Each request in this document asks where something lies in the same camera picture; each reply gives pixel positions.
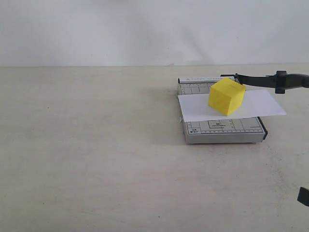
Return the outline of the grey paper cutter base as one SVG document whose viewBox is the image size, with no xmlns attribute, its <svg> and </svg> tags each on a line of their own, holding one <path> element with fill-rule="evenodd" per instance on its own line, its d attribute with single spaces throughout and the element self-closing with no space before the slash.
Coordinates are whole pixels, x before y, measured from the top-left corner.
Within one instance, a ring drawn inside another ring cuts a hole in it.
<svg viewBox="0 0 309 232">
<path fill-rule="evenodd" d="M 219 77 L 179 78 L 178 94 L 208 94 L 210 87 L 224 77 L 222 74 Z M 260 117 L 185 122 L 180 113 L 180 123 L 187 144 L 254 144 L 262 142 L 268 135 Z"/>
</svg>

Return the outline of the yellow foam cube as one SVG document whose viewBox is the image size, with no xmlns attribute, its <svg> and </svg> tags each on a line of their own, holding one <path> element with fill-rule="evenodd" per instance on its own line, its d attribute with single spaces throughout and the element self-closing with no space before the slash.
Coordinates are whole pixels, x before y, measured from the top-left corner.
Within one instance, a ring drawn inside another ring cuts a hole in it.
<svg viewBox="0 0 309 232">
<path fill-rule="evenodd" d="M 224 77 L 210 87 L 208 105 L 228 116 L 242 105 L 245 91 L 245 86 Z"/>
</svg>

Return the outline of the black cutter blade arm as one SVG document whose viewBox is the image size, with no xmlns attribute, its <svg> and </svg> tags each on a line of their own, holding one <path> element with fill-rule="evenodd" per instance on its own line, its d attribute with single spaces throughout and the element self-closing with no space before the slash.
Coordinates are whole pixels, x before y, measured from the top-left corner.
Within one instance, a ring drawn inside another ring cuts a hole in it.
<svg viewBox="0 0 309 232">
<path fill-rule="evenodd" d="M 221 77 L 234 77 L 242 85 L 275 89 L 275 94 L 284 94 L 288 89 L 309 88 L 309 76 L 299 73 L 276 71 L 274 75 L 247 76 L 242 74 L 221 74 Z"/>
</svg>

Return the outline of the white paper sheet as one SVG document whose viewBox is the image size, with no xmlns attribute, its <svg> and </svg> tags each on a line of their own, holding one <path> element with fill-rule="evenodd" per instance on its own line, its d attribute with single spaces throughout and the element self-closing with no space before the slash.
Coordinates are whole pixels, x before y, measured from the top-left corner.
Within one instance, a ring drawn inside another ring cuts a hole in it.
<svg viewBox="0 0 309 232">
<path fill-rule="evenodd" d="M 286 115 L 284 109 L 265 89 L 247 91 L 242 105 L 228 116 L 208 106 L 209 94 L 179 95 L 178 100 L 185 122 Z"/>
</svg>

